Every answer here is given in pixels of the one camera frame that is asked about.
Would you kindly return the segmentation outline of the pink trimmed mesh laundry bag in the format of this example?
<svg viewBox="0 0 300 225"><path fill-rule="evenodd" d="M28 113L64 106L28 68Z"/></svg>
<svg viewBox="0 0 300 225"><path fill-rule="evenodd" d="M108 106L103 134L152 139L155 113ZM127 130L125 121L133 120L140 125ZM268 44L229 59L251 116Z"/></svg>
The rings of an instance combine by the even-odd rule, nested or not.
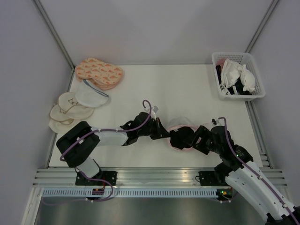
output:
<svg viewBox="0 0 300 225"><path fill-rule="evenodd" d="M167 138L171 148L179 151L192 150L192 146L184 142L186 138L193 135L199 125L192 123L187 117L177 117L167 123L166 130L170 134Z"/></svg>

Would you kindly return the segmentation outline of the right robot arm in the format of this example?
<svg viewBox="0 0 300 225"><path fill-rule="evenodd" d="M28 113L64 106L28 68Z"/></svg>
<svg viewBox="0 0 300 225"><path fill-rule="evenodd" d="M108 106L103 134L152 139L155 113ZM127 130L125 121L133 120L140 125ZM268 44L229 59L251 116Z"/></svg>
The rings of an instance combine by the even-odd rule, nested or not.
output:
<svg viewBox="0 0 300 225"><path fill-rule="evenodd" d="M298 225L300 208L284 197L267 179L250 153L234 143L226 126L207 129L190 127L181 141L204 154L214 152L222 162L214 168L214 180L219 185L235 189L258 212L267 225Z"/></svg>

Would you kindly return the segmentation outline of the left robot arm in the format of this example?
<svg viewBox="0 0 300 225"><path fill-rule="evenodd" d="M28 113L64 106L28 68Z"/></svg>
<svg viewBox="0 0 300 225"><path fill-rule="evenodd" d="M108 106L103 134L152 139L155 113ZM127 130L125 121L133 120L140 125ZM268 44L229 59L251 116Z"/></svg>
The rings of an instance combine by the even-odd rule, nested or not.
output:
<svg viewBox="0 0 300 225"><path fill-rule="evenodd" d="M103 146L128 146L142 136L157 140L169 138L170 134L158 117L154 119L150 114L141 112L134 120L115 129L99 129L81 121L64 134L56 146L61 153L60 161L84 173L86 180L96 186L102 181L102 173L100 166L90 157L92 151Z"/></svg>

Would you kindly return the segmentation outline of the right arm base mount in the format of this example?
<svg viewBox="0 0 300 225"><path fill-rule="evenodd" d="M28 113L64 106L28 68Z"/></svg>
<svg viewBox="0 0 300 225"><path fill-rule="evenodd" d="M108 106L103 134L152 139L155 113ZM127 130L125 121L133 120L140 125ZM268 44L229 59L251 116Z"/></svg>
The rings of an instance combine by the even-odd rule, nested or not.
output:
<svg viewBox="0 0 300 225"><path fill-rule="evenodd" d="M224 181L220 181L214 171L199 171L199 182L201 186L227 186Z"/></svg>

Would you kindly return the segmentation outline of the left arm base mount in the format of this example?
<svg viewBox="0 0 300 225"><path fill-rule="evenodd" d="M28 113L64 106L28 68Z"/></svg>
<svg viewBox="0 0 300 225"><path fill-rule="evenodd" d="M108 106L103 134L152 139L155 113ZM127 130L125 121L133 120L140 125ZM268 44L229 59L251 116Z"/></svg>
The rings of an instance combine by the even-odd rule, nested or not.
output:
<svg viewBox="0 0 300 225"><path fill-rule="evenodd" d="M76 186L103 186L110 183L112 186L116 185L117 181L116 171L100 171L92 178L87 178L82 172L77 172L75 185Z"/></svg>

